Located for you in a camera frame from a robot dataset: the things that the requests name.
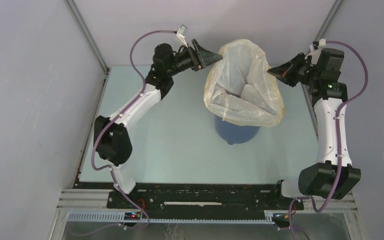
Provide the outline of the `blue plastic trash bin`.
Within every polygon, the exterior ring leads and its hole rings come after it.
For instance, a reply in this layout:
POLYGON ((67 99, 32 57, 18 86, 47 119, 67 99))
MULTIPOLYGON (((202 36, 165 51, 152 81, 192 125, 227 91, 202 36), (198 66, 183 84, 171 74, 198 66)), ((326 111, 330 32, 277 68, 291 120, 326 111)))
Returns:
POLYGON ((218 135, 229 145, 244 144, 252 140, 260 130, 259 126, 240 126, 221 117, 214 116, 214 126, 218 135))

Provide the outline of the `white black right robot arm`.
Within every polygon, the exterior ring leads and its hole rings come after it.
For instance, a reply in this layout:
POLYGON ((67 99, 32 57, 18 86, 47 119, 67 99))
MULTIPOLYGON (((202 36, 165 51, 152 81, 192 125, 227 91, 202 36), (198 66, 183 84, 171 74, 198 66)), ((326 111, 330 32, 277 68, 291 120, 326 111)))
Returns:
POLYGON ((308 88, 317 121, 318 152, 315 164, 303 169, 296 180, 280 180, 271 204, 284 209, 291 198, 317 196, 343 199, 360 181, 361 170, 352 166, 345 129, 347 86, 339 82, 345 53, 334 48, 299 53, 267 72, 282 83, 308 88))

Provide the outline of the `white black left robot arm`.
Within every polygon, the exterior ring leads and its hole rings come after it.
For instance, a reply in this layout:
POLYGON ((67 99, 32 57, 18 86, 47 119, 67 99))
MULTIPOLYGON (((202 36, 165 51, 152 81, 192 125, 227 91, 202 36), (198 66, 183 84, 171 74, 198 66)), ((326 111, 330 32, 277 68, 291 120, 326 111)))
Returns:
POLYGON ((109 116, 99 115, 94 121, 93 151, 106 162, 103 168, 109 169, 114 188, 121 192, 118 201, 125 208, 133 208, 138 202, 138 194, 132 191, 136 181, 126 165, 133 152, 129 130, 169 93, 176 74, 188 69, 197 72, 223 59, 196 39, 191 43, 178 51, 168 43, 157 45, 138 93, 122 108, 109 116))

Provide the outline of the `translucent yellowish plastic trash bag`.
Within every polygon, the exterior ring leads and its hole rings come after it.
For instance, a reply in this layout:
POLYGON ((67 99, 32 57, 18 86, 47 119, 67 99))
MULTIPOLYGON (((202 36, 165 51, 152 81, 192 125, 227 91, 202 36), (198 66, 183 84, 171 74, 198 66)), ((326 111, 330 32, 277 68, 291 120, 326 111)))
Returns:
POLYGON ((237 39, 219 50, 222 60, 209 71, 205 107, 238 126, 274 127, 285 115, 277 79, 268 73, 266 53, 248 39, 237 39))

